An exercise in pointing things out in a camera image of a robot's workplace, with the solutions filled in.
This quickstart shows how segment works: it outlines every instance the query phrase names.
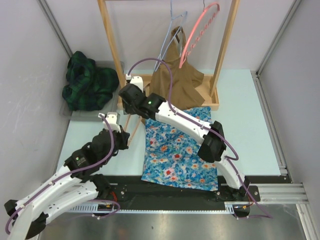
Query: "floral fabric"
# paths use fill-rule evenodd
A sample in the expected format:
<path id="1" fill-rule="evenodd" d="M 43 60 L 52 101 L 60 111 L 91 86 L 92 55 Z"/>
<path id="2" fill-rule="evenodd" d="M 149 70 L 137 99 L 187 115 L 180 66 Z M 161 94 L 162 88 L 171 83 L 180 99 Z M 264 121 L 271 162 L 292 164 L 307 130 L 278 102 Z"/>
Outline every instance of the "floral fabric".
<path id="1" fill-rule="evenodd" d="M 210 107 L 195 107 L 184 112 L 212 122 Z M 218 189 L 217 168 L 198 157 L 200 144 L 193 138 L 152 119 L 145 121 L 145 129 L 143 181 L 206 191 Z"/>

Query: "brown garment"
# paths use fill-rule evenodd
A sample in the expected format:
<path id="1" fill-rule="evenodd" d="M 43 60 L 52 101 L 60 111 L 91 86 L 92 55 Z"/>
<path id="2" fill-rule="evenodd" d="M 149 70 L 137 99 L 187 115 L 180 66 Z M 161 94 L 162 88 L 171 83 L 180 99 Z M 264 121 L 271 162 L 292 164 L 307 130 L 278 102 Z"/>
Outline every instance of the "brown garment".
<path id="1" fill-rule="evenodd" d="M 171 38 L 177 30 L 178 27 L 172 30 Z M 186 35 L 182 28 L 181 31 L 183 49 L 186 45 Z M 171 103 L 181 110 L 200 107 L 205 100 L 195 88 L 202 84 L 204 74 L 191 66 L 187 60 L 182 68 L 179 68 L 180 57 L 175 41 L 170 44 L 164 61 L 170 67 L 173 76 Z M 166 66 L 161 64 L 152 75 L 150 93 L 158 94 L 168 100 L 169 88 L 170 75 Z"/>

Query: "white wall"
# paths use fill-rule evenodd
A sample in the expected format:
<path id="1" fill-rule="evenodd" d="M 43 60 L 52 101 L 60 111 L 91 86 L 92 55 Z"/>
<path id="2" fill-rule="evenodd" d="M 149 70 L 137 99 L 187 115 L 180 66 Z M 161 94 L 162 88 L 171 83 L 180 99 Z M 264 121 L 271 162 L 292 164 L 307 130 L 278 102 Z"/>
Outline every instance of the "white wall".
<path id="1" fill-rule="evenodd" d="M 320 225 L 320 1 L 302 1 L 261 75 L 289 171 Z"/>
<path id="2" fill-rule="evenodd" d="M 95 60 L 112 60 L 96 0 L 47 0 L 72 51 Z M 206 6 L 212 1 L 205 1 Z M 218 0 L 221 11 L 189 57 L 200 70 L 213 73 L 231 0 Z M 241 0 L 223 67 L 256 70 L 293 0 Z M 107 2 L 120 59 L 128 70 L 136 61 L 157 57 L 170 23 L 169 0 Z M 184 30 L 189 36 L 203 11 L 203 0 L 173 0 L 177 15 L 188 11 Z M 150 72 L 154 63 L 139 65 Z"/>
<path id="3" fill-rule="evenodd" d="M 3 204 L 39 187 L 57 163 L 68 57 L 36 0 L 2 0 L 0 32 L 0 239 L 7 239 Z"/>

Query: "transparent container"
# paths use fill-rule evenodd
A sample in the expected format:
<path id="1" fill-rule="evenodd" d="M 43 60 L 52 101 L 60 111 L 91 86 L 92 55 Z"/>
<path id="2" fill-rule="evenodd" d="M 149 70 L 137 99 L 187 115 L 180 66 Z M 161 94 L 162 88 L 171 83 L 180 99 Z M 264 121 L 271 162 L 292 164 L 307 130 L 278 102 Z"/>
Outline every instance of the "transparent container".
<path id="1" fill-rule="evenodd" d="M 97 67 L 101 68 L 111 68 L 116 69 L 115 63 L 113 61 L 96 61 L 95 62 Z M 125 64 L 121 62 L 122 69 L 125 69 Z M 63 104 L 60 108 L 60 114 L 70 120 L 74 121 L 101 121 L 98 118 L 99 113 L 106 114 L 108 112 L 115 112 L 117 110 L 118 104 L 118 92 L 120 90 L 120 84 L 118 88 L 112 93 L 113 97 L 110 101 L 108 101 L 101 110 L 96 111 L 84 111 L 84 110 L 77 110 L 71 111 L 68 107 L 67 102 L 64 100 Z"/>

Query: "wooden frame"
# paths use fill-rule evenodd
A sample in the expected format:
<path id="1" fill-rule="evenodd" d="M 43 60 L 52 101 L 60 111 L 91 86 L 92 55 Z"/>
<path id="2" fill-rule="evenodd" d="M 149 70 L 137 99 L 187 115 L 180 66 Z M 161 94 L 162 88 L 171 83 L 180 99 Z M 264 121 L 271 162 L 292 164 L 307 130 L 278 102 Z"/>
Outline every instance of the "wooden frame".
<path id="1" fill-rule="evenodd" d="M 108 9 L 106 6 L 106 1 L 110 0 L 97 0 L 105 33 L 109 42 L 109 46 L 111 49 L 113 61 L 115 64 L 115 69 L 120 81 L 121 88 L 125 86 L 126 79 L 124 75 L 124 71 L 121 67 L 121 62 L 118 55 L 118 50 L 115 42 L 115 37 L 112 29 L 112 25 L 110 22 L 110 17 L 108 13 Z M 226 55 L 229 39 L 231 36 L 232 28 L 234 26 L 234 22 L 236 19 L 238 6 L 239 6 L 240 0 L 232 0 L 231 6 L 229 9 L 228 19 L 225 25 L 224 33 L 222 42 L 220 45 L 219 55 L 218 59 L 215 65 L 214 73 L 209 75 L 204 75 L 203 83 L 202 85 L 198 86 L 196 90 L 201 94 L 201 96 L 204 98 L 204 103 L 202 106 L 209 106 L 213 111 L 218 110 L 219 108 L 219 98 L 218 98 L 218 91 L 217 91 L 217 82 L 219 79 L 220 71 L 223 65 L 223 61 Z M 152 74 L 140 74 L 140 76 L 143 78 L 143 84 L 146 86 L 150 83 Z"/>

